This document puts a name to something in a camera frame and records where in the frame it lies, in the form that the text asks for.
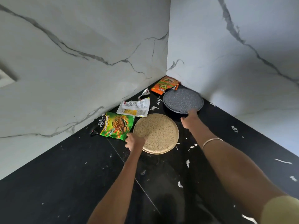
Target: bracelet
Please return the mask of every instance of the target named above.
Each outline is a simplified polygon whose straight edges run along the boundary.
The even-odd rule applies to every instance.
[[[211,138],[211,139],[207,140],[207,141],[204,143],[204,145],[202,146],[202,150],[204,150],[204,146],[205,146],[208,142],[210,142],[210,141],[212,141],[212,140],[221,140],[221,141],[223,141],[221,138]]]

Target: white marble wall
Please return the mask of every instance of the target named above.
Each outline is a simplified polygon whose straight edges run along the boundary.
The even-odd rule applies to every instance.
[[[167,75],[299,156],[298,9],[171,0]]]
[[[170,0],[0,0],[0,179],[166,74]]]

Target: black countertop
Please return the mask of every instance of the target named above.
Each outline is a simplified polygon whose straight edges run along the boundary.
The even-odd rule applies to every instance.
[[[128,100],[137,100],[140,94]],[[162,102],[158,105],[158,96],[150,94],[151,106],[159,109],[149,114],[172,118],[179,129],[180,144],[178,149],[162,155],[142,152],[126,223],[252,223],[242,218],[200,147],[190,148],[196,141],[182,127],[181,115],[169,111]],[[204,102],[199,112],[204,124],[252,158],[283,191],[299,198],[299,183],[290,178],[299,178],[299,157]],[[87,222],[129,155],[122,140],[90,137],[92,126],[89,124],[0,181],[0,223]]]

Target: beige round board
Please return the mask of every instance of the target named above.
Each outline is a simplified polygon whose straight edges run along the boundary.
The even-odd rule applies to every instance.
[[[149,114],[138,120],[133,132],[147,138],[143,150],[150,154],[163,154],[172,150],[179,136],[175,122],[166,115],[158,113]]]

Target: orange snack packet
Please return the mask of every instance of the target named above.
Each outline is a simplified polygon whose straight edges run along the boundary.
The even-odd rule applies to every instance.
[[[151,88],[151,91],[162,95],[167,89],[172,87],[175,87],[174,90],[177,90],[179,83],[180,82],[178,80],[165,76],[153,88]]]

